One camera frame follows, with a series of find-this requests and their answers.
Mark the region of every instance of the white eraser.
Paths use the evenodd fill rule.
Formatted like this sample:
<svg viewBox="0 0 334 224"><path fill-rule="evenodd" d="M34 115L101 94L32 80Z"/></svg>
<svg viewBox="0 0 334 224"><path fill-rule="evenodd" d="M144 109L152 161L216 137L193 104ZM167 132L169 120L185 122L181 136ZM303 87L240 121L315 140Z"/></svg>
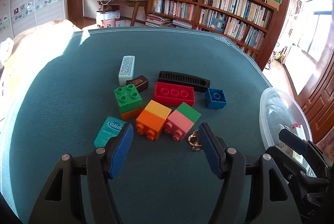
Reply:
<svg viewBox="0 0 334 224"><path fill-rule="evenodd" d="M128 55L123 57L120 73L118 74L118 80L120 86L125 86L126 81L133 79L133 71L135 69L135 57Z"/></svg>

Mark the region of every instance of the yellow lego brick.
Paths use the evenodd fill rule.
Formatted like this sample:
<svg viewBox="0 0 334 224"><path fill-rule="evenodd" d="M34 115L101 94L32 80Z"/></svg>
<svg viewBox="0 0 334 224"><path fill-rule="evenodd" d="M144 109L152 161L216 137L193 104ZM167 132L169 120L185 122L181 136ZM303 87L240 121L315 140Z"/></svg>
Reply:
<svg viewBox="0 0 334 224"><path fill-rule="evenodd" d="M150 113L161 117L163 119L166 119L169 115L169 113L172 111L172 109L154 101L151 100L148 105L145 107L146 111L149 111Z"/></svg>

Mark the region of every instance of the blue gripper pad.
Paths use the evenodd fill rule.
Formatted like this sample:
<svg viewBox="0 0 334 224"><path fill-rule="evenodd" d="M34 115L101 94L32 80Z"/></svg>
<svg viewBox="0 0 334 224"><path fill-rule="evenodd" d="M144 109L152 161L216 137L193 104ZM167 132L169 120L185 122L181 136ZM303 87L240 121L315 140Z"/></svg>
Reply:
<svg viewBox="0 0 334 224"><path fill-rule="evenodd" d="M220 166L221 157L220 157L218 149L215 146L209 132L211 132L213 136L214 134L211 131L207 123L202 123L199 126L198 131L199 131L199 140L204 150L206 159L210 165L211 171L213 174L216 174L218 178L221 178L223 175L223 170L221 169L221 166Z"/></svg>
<svg viewBox="0 0 334 224"><path fill-rule="evenodd" d="M109 169L109 175L113 179L118 173L121 172L126 155L130 149L133 140L133 126L129 124L128 128L123 133L121 140L119 141L112 157L111 166Z"/></svg>

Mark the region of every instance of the teal floss container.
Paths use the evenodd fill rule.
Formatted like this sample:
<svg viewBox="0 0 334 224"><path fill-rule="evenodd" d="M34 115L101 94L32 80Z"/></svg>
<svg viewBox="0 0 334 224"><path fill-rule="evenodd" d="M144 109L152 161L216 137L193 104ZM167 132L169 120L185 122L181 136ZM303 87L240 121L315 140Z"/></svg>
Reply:
<svg viewBox="0 0 334 224"><path fill-rule="evenodd" d="M96 148L104 147L111 137L118 136L125 123L118 118L108 117L95 138L94 146Z"/></svg>

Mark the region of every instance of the green lego brick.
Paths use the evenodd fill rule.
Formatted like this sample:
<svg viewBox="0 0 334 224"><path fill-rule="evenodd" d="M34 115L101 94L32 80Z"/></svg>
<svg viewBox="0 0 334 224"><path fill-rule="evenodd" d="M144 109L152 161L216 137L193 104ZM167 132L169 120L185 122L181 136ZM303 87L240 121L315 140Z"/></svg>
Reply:
<svg viewBox="0 0 334 224"><path fill-rule="evenodd" d="M185 115L187 118L189 118L194 123L201 116L200 113L198 113L195 109L191 108L185 102L182 102L182 104L178 108L176 108L176 110L178 110L181 114Z"/></svg>
<svg viewBox="0 0 334 224"><path fill-rule="evenodd" d="M142 106L143 100L134 85L118 87L114 90L118 108L121 114L138 109Z"/></svg>

